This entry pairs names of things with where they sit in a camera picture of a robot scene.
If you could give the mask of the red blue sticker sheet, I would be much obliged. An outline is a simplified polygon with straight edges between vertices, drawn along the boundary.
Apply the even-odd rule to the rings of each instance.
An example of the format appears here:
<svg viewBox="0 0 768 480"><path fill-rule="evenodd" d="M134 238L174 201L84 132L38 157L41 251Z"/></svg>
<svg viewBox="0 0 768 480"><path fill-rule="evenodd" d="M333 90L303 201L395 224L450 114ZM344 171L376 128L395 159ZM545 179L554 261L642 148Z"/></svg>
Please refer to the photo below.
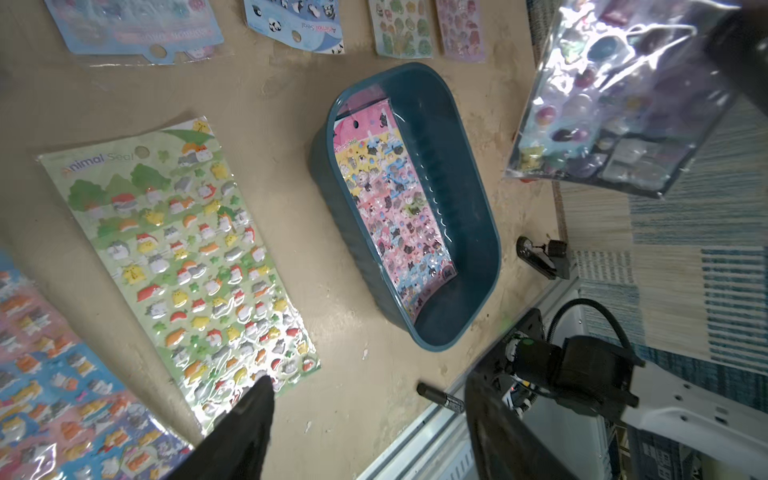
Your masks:
<svg viewBox="0 0 768 480"><path fill-rule="evenodd" d="M191 451L3 254L2 478L164 479Z"/></svg>

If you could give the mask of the white green frog sticker sheet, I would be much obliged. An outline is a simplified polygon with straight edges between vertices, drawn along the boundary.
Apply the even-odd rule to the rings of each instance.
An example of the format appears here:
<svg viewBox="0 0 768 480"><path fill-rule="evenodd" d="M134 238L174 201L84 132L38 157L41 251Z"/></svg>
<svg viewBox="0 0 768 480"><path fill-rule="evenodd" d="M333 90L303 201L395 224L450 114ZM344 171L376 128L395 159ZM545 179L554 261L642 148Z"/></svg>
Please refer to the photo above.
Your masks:
<svg viewBox="0 0 768 480"><path fill-rule="evenodd" d="M434 54L429 2L369 0L376 53L395 59L426 59Z"/></svg>

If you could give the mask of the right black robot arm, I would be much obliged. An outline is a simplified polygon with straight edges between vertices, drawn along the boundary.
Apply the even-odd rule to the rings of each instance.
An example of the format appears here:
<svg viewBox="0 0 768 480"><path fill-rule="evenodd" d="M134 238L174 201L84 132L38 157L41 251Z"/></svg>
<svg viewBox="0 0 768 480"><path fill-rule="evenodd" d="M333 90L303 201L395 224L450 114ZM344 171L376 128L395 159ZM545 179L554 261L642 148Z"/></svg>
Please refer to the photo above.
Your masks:
<svg viewBox="0 0 768 480"><path fill-rule="evenodd" d="M767 475L767 415L650 359L767 383L767 5L566 1L508 173L604 188L572 225L603 334L520 347L516 373L580 414Z"/></svg>

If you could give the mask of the pink cat sticker sheet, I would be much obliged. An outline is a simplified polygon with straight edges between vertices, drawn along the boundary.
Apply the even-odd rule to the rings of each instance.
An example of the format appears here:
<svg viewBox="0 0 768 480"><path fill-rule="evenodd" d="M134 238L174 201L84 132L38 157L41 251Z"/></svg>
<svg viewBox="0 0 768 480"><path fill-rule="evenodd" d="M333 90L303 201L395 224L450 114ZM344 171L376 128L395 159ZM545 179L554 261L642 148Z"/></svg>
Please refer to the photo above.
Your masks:
<svg viewBox="0 0 768 480"><path fill-rule="evenodd" d="M411 321L456 268L389 100L334 124L337 167Z"/></svg>

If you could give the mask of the green yellow sticker sheet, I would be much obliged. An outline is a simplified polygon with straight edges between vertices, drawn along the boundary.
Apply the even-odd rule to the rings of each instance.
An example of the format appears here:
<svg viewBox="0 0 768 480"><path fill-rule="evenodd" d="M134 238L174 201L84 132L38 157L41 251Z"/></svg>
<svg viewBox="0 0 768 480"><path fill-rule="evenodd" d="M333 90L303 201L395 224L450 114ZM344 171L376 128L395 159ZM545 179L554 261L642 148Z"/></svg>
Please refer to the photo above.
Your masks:
<svg viewBox="0 0 768 480"><path fill-rule="evenodd" d="M320 365L205 117L39 158L203 433Z"/></svg>

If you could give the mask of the lilac character sticker sheet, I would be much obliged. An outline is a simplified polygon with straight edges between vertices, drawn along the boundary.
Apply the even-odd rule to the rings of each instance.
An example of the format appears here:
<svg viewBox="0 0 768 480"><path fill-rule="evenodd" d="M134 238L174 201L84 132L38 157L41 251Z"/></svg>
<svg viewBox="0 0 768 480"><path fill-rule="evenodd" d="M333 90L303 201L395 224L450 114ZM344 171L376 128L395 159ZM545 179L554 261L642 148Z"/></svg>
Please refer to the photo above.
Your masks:
<svg viewBox="0 0 768 480"><path fill-rule="evenodd" d="M486 58L477 0L437 0L435 2L444 55L468 63Z"/></svg>

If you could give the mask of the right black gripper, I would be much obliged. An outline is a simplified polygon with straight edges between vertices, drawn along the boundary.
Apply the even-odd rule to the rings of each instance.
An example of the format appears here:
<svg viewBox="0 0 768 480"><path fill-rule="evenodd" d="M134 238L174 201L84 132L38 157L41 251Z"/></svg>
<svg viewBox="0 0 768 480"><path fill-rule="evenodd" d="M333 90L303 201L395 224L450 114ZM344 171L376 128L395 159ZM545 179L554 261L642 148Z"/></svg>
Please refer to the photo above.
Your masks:
<svg viewBox="0 0 768 480"><path fill-rule="evenodd" d="M704 51L736 90L767 116L767 2L743 1L708 35Z"/></svg>

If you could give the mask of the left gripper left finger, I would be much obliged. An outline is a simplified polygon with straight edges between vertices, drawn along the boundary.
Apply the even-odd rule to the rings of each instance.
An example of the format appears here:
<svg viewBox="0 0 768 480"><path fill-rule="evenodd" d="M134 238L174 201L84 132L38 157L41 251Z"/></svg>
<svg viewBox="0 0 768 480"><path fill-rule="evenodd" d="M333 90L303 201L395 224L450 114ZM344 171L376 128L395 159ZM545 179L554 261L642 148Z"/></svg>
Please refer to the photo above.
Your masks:
<svg viewBox="0 0 768 480"><path fill-rule="evenodd" d="M269 447L275 396L268 376L260 378L196 449L169 475L170 480L259 480Z"/></svg>

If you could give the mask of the light blue sticker sheet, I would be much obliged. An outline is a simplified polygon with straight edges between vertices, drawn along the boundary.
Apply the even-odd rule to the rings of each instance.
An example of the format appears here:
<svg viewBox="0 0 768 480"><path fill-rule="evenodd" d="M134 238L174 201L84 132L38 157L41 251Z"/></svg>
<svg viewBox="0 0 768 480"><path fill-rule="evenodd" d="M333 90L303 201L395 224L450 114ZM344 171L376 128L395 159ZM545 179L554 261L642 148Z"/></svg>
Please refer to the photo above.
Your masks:
<svg viewBox="0 0 768 480"><path fill-rule="evenodd" d="M224 43L208 1L47 1L68 50L79 56L207 59Z"/></svg>

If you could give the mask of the teal plastic storage box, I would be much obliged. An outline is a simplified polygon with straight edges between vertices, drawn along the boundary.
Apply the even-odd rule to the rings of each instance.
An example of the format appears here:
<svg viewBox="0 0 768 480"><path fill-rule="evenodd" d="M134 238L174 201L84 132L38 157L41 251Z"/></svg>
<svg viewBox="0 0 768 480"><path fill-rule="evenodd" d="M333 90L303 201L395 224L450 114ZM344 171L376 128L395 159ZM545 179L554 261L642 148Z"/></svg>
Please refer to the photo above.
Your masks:
<svg viewBox="0 0 768 480"><path fill-rule="evenodd" d="M495 288L501 246L453 95L421 63L343 91L311 176L380 311L440 352Z"/></svg>

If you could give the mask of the penguin sticker sheet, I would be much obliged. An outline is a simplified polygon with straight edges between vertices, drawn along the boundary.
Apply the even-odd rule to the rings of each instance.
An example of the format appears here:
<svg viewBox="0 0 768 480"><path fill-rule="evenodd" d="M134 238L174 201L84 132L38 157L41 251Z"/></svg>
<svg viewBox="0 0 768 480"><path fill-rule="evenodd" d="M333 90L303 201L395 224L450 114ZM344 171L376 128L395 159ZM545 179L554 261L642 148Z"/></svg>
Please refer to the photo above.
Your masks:
<svg viewBox="0 0 768 480"><path fill-rule="evenodd" d="M345 53L339 2L245 0L250 29L289 47L318 54Z"/></svg>

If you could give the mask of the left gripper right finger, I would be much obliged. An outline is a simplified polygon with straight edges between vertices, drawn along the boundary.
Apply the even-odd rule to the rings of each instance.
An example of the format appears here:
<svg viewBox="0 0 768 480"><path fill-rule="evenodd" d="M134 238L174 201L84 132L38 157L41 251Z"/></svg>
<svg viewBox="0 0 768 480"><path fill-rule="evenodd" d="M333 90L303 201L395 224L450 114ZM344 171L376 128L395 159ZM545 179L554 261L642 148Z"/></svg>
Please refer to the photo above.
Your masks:
<svg viewBox="0 0 768 480"><path fill-rule="evenodd" d="M482 375L467 376L465 412L481 479L573 479L575 475L496 396Z"/></svg>

